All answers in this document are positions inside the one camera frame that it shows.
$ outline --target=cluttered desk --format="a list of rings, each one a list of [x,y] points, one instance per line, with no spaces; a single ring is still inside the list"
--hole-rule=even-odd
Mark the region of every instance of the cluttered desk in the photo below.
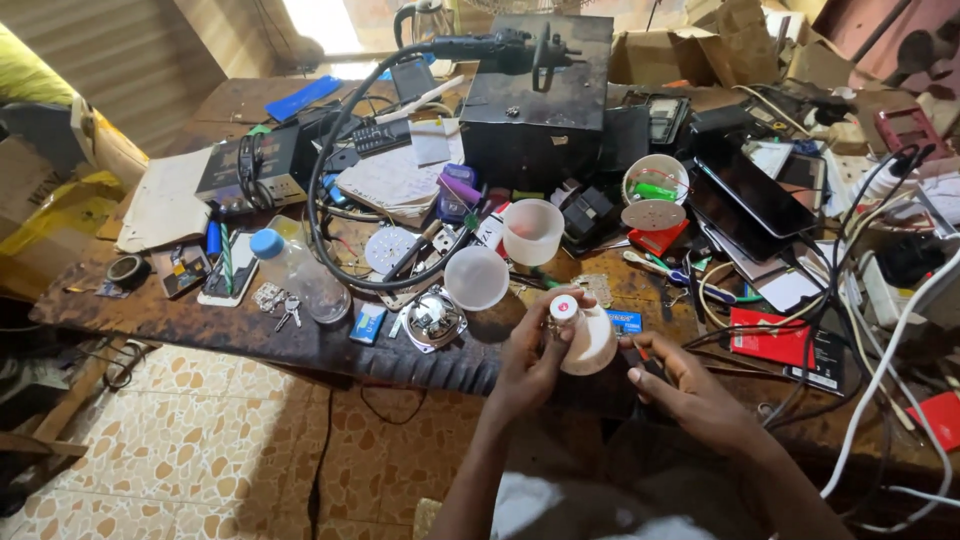
[[[552,309],[585,340],[554,405],[642,415],[610,345],[659,331],[796,452],[939,470],[938,392],[873,375],[958,320],[956,232],[915,196],[958,164],[923,113],[878,114],[887,147],[853,160],[830,89],[613,85],[611,47],[605,17],[499,15],[360,83],[228,81],[32,317],[487,395],[526,306],[573,283],[599,306]],[[440,84],[424,55],[479,64]]]

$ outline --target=fan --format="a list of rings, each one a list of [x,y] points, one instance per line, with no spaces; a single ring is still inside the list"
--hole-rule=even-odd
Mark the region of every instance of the fan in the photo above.
[[[582,8],[593,0],[464,0],[473,7],[487,12],[501,13],[552,13]]]

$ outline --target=black metal box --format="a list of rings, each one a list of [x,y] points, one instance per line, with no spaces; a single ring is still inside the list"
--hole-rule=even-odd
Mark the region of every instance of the black metal box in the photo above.
[[[544,22],[583,54],[549,79],[542,69],[541,91],[529,69],[500,73],[496,61],[481,61],[464,102],[464,163],[492,187],[552,192],[567,178],[582,179],[600,154],[613,19],[501,14],[491,32],[513,28],[538,37]]]

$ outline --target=smartphone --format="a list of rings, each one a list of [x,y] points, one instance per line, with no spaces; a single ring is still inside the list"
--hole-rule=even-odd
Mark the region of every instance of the smartphone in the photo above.
[[[697,156],[694,161],[767,233],[787,238],[817,226],[817,217],[740,149],[729,146]]]
[[[697,216],[736,244],[751,260],[766,261],[793,244],[793,238],[777,238],[758,227],[754,217],[710,175],[693,170],[690,179],[693,189],[686,201]]]

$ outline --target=tiled floor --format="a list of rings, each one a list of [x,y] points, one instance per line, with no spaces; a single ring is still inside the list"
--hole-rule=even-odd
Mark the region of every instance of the tiled floor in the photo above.
[[[86,457],[0,521],[0,538],[306,539],[328,395],[247,358],[163,347],[77,415],[62,438],[88,444]],[[398,421],[420,394],[365,396]],[[319,537],[410,538],[417,501],[443,499],[482,405],[430,392],[399,427],[358,391],[335,393]]]

